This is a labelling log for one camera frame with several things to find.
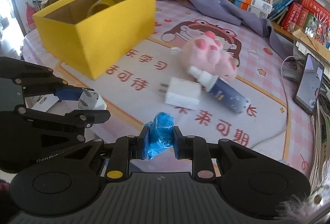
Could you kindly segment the small white plug adapter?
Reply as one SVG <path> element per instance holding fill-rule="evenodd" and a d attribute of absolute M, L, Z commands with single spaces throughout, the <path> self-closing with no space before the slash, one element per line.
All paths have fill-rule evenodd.
<path fill-rule="evenodd" d="M 79 110 L 106 110 L 107 104 L 99 93 L 84 88 L 77 107 Z"/>

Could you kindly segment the blue plastic bag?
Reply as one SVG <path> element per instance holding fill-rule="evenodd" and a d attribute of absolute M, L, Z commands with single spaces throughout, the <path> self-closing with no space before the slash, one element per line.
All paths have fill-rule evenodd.
<path fill-rule="evenodd" d="M 144 143 L 146 158 L 152 160 L 158 154 L 172 147 L 174 117 L 166 112 L 159 112 L 144 125 L 147 128 Z"/>

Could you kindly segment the large white charger block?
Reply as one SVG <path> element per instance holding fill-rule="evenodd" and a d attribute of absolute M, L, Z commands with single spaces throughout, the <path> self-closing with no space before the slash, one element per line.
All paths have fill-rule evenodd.
<path fill-rule="evenodd" d="M 165 104 L 196 110 L 201 100 L 202 85 L 172 77 L 169 83 L 161 83 L 158 91 L 165 94 Z"/>

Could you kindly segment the blue spray bottle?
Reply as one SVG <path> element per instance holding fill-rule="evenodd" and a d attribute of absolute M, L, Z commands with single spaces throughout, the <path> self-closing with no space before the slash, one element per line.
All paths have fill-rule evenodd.
<path fill-rule="evenodd" d="M 187 69 L 187 73 L 204 86 L 207 93 L 211 94 L 215 99 L 230 108 L 236 114 L 245 112 L 251 104 L 247 97 L 239 93 L 218 76 L 213 76 L 193 66 Z"/>

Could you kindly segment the pink plush paw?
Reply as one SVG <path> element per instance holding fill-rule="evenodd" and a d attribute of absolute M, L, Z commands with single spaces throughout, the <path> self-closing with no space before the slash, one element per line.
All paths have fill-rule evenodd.
<path fill-rule="evenodd" d="M 239 61 L 224 50 L 213 32 L 207 31 L 185 43 L 181 63 L 185 69 L 196 67 L 231 82 L 237 76 Z"/>

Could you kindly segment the yellow tape roll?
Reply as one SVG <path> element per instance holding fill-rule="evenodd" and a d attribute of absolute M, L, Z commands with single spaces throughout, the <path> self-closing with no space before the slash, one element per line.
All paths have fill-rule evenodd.
<path fill-rule="evenodd" d="M 90 17 L 100 11 L 114 6 L 116 3 L 113 0 L 98 0 L 88 10 L 87 17 Z"/>

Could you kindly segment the yellow cardboard box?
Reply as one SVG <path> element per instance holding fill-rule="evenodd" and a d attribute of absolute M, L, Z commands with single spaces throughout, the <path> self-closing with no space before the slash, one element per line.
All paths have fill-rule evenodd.
<path fill-rule="evenodd" d="M 98 0 L 59 0 L 33 15 L 45 49 L 96 80 L 154 33 L 156 0 L 113 0 L 87 17 Z"/>

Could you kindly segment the pink cartoon table mat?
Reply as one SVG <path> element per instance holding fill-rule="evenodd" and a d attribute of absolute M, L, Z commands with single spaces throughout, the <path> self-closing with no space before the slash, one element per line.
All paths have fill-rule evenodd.
<path fill-rule="evenodd" d="M 205 41 L 239 55 L 233 81 L 208 75 L 192 61 L 184 65 L 189 46 L 201 49 Z M 92 131 L 107 143 L 138 134 L 165 112 L 184 135 L 232 140 L 305 175 L 312 169 L 310 117 L 294 103 L 295 86 L 281 76 L 285 63 L 267 39 L 244 26 L 158 1 L 153 35 L 96 80 L 48 53 L 37 31 L 25 37 L 24 58 L 102 96 L 111 118 Z"/>

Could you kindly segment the black smartphone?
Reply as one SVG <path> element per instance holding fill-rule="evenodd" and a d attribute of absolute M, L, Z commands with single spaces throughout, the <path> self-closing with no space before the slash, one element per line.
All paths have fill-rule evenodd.
<path fill-rule="evenodd" d="M 321 90 L 324 66 L 310 53 L 306 55 L 300 82 L 294 95 L 294 102 L 311 115 Z"/>

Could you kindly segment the purple cloth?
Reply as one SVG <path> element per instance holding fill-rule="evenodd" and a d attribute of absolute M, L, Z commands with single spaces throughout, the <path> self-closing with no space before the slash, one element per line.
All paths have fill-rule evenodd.
<path fill-rule="evenodd" d="M 279 37 L 275 33 L 271 21 L 258 18 L 257 15 L 242 10 L 229 0 L 174 0 L 184 7 L 198 11 L 211 18 L 226 21 L 230 24 L 249 27 L 259 36 L 269 38 L 271 49 L 281 58 L 289 56 Z"/>

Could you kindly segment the orange white carton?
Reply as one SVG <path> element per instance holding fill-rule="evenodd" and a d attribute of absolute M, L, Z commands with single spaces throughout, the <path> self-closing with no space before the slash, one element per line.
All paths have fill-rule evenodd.
<path fill-rule="evenodd" d="M 235 0 L 234 5 L 261 19 L 267 19 L 272 10 L 272 5 L 262 0 Z"/>

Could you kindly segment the red dictionary book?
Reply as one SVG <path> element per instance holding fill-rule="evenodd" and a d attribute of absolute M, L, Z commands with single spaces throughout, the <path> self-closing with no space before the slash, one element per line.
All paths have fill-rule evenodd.
<path fill-rule="evenodd" d="M 292 33 L 295 29 L 301 10 L 302 5 L 297 2 L 293 2 L 281 21 L 281 28 L 289 33 Z"/>

